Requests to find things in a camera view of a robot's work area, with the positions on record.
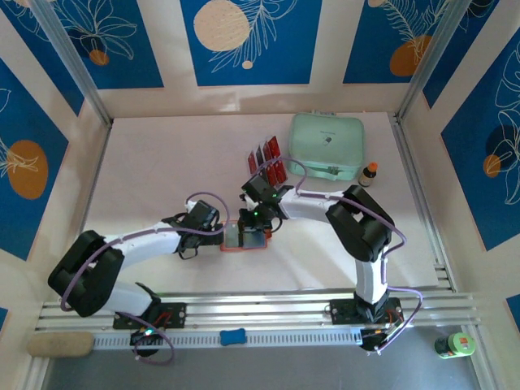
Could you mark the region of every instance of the orange circle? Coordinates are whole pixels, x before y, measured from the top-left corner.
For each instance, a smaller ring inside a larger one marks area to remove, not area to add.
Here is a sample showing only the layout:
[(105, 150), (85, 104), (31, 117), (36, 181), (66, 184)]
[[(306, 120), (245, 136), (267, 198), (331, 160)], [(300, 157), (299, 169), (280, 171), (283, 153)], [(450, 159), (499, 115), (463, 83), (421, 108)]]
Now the orange circle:
[(110, 58), (108, 57), (108, 54), (104, 51), (100, 51), (98, 49), (94, 49), (89, 53), (90, 61), (95, 63), (96, 65), (100, 67), (104, 67), (105, 65), (108, 65)]
[(7, 161), (11, 164), (7, 170), (9, 183), (15, 192), (28, 200), (38, 199), (46, 189), (49, 176), (43, 149), (33, 141), (17, 141), (9, 149)]
[(430, 41), (429, 35), (422, 35), (399, 46), (390, 59), (390, 72), (400, 77), (412, 76)]
[(495, 154), (490, 154), (484, 159), (484, 173), (491, 178), (501, 173), (501, 160)]

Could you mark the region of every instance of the red card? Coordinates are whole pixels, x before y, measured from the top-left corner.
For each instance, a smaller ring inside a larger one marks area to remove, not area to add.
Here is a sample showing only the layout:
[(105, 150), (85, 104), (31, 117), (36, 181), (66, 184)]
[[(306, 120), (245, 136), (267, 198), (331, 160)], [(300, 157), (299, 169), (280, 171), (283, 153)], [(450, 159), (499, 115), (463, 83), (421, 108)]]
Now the red card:
[(273, 158), (271, 151), (269, 150), (269, 145), (267, 143), (263, 144), (263, 157), (266, 158), (266, 161), (271, 160)]
[(285, 173), (285, 167), (281, 161), (275, 162), (275, 173), (278, 183), (282, 184), (287, 180), (287, 174)]
[(275, 168), (273, 164), (269, 164), (267, 166), (267, 179), (269, 180), (269, 184), (275, 186), (278, 184), (278, 179), (276, 178)]
[(247, 163), (249, 164), (249, 173), (252, 175), (257, 171), (257, 163), (254, 161), (253, 152), (249, 153), (249, 157), (247, 158)]
[(271, 156), (273, 158), (279, 157), (282, 154), (280, 153), (280, 147), (278, 146), (278, 140), (276, 139), (276, 136), (273, 136), (268, 142), (269, 149), (271, 151)]

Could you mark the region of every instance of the small bottle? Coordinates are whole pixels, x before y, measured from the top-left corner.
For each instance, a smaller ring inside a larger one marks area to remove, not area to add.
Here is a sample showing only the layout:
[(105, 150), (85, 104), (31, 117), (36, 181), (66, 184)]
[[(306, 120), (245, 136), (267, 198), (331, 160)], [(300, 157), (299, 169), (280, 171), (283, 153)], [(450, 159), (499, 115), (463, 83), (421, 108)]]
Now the small bottle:
[(359, 185), (362, 187), (368, 187), (372, 184), (372, 180), (377, 175), (377, 162), (371, 162), (368, 164), (368, 167), (363, 169), (363, 172), (359, 176), (359, 180), (357, 181)]

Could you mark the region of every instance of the blue clip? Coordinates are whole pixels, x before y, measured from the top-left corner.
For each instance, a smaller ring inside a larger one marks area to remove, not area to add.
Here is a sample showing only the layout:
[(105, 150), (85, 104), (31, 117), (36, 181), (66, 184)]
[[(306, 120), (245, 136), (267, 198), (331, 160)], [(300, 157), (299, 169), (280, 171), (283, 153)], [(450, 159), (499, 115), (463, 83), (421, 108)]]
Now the blue clip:
[(235, 331), (220, 331), (220, 344), (224, 347), (232, 344), (245, 344), (245, 329), (241, 327)]

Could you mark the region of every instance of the gray floor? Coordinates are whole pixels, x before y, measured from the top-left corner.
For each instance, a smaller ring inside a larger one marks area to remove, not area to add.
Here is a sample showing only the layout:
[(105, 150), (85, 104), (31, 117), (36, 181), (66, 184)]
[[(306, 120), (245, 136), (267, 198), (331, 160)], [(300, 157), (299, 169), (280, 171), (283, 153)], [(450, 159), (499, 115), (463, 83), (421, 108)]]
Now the gray floor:
[(130, 351), (93, 352), (51, 363), (45, 390), (475, 389), (471, 360), (443, 360), (434, 340), (456, 327), (405, 331), (382, 356), (359, 347), (179, 349), (171, 366), (148, 366)]

